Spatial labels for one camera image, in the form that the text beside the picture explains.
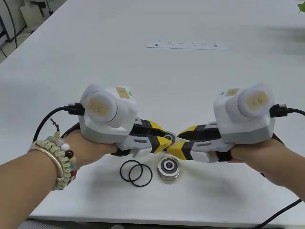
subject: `forearm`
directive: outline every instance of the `forearm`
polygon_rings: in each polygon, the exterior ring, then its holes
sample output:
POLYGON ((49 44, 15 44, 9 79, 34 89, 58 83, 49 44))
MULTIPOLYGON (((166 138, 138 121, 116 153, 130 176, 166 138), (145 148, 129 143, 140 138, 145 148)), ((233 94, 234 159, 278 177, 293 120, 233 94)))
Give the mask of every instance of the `forearm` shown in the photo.
POLYGON ((305 157, 290 152, 287 162, 282 165, 278 173, 282 185, 294 192, 298 197, 305 201, 305 157))
POLYGON ((17 228, 56 183, 53 161, 32 151, 0 166, 0 228, 17 228))

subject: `cable connector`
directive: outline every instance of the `cable connector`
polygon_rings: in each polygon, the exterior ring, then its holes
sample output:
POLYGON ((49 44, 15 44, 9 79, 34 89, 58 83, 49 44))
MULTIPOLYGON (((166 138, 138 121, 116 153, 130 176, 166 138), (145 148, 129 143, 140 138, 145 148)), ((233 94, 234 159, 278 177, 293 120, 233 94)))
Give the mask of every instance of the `cable connector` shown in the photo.
POLYGON ((81 103, 70 103, 68 106, 65 107, 66 111, 68 111, 70 115, 83 116, 85 114, 85 108, 82 106, 81 103))
POLYGON ((286 104, 276 104, 272 106, 269 111, 271 118, 286 117, 289 113, 291 113, 286 104))

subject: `right hand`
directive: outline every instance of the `right hand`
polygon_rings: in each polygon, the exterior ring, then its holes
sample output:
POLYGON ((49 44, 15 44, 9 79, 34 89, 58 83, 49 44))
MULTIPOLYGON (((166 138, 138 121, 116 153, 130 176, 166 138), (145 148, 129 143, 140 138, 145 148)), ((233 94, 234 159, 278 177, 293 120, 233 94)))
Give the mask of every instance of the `right hand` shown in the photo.
POLYGON ((263 173, 272 183, 285 186, 287 171, 303 157, 288 149, 277 140, 270 139, 253 145, 236 145, 231 149, 232 162, 244 162, 263 173))

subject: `white power strip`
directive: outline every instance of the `white power strip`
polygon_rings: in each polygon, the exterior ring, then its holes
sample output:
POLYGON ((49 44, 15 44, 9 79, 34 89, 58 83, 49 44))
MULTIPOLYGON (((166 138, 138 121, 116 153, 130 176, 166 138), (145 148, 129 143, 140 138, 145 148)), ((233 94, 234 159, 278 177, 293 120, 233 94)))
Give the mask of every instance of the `white power strip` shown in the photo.
POLYGON ((174 42, 174 41, 148 41, 145 42, 146 48, 168 48, 168 49, 201 49, 201 50, 227 50, 219 42, 174 42))

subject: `label sticker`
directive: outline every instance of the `label sticker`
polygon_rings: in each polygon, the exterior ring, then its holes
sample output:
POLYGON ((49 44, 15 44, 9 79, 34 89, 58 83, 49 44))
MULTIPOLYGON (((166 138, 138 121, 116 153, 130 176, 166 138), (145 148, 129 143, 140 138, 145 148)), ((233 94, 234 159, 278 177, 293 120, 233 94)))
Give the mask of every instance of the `label sticker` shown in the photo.
POLYGON ((101 101, 91 98, 87 104, 87 109, 94 112, 98 116, 105 117, 108 113, 108 106, 103 104, 101 101))
POLYGON ((266 106, 268 102, 269 99, 265 92, 258 92, 246 99, 246 104, 250 111, 256 111, 257 109, 266 106))
POLYGON ((119 94, 119 96, 122 98, 122 99, 130 99, 129 95, 128 95, 128 92, 125 88, 123 87, 116 87, 116 90, 119 94))
POLYGON ((229 89, 227 91, 227 94, 225 94, 225 96, 233 96, 233 95, 236 95, 237 92, 238 92, 239 88, 234 88, 234 89, 229 89))

